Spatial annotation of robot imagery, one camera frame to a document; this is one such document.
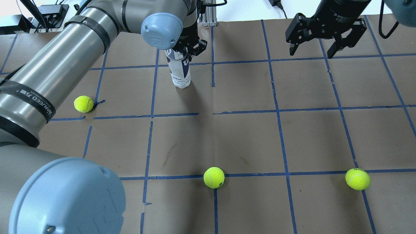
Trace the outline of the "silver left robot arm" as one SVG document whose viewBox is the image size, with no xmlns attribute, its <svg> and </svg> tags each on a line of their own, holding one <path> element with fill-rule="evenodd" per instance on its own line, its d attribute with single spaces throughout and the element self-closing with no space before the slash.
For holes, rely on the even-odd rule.
<svg viewBox="0 0 416 234">
<path fill-rule="evenodd" d="M 221 114 L 210 101 L 231 105 L 252 97 L 258 110 L 274 107 L 289 68 L 303 65 L 334 98 L 326 63 L 318 60 L 195 65 L 191 85 L 172 85 L 168 68 L 126 68 L 86 73 L 67 97 L 94 94 L 106 102 L 77 120 L 51 122 L 40 159 L 27 148 L 22 162 L 1 152 L 1 233 L 19 189 L 33 172 L 61 159 L 46 197 L 78 190 L 86 211 L 115 198 L 103 189 L 115 182 L 123 214 L 105 206 L 81 215 L 75 234 L 350 234 L 351 194 L 330 163 L 350 165 L 342 119 L 331 108 Z"/>
</svg>

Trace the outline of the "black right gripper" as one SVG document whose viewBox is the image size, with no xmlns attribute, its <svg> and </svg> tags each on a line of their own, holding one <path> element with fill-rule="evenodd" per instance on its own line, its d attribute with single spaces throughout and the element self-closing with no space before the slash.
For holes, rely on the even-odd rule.
<svg viewBox="0 0 416 234">
<path fill-rule="evenodd" d="M 327 51 L 328 59 L 345 47 L 353 47 L 367 30 L 360 15 L 367 0 L 322 0 L 311 17 L 297 13 L 285 32 L 293 56 L 300 44 L 315 38 L 335 39 Z"/>
</svg>

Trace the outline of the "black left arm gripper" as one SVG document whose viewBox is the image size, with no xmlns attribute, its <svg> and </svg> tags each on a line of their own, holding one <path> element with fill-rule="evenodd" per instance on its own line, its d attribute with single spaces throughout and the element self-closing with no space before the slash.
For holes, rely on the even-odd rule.
<svg viewBox="0 0 416 234">
<path fill-rule="evenodd" d="M 185 53 L 188 61 L 192 62 L 192 59 L 204 52 L 206 47 L 207 41 L 200 39 L 198 24 L 194 23 L 190 27 L 183 28 L 178 42 L 172 48 L 172 52 L 174 57 L 184 57 Z"/>
</svg>

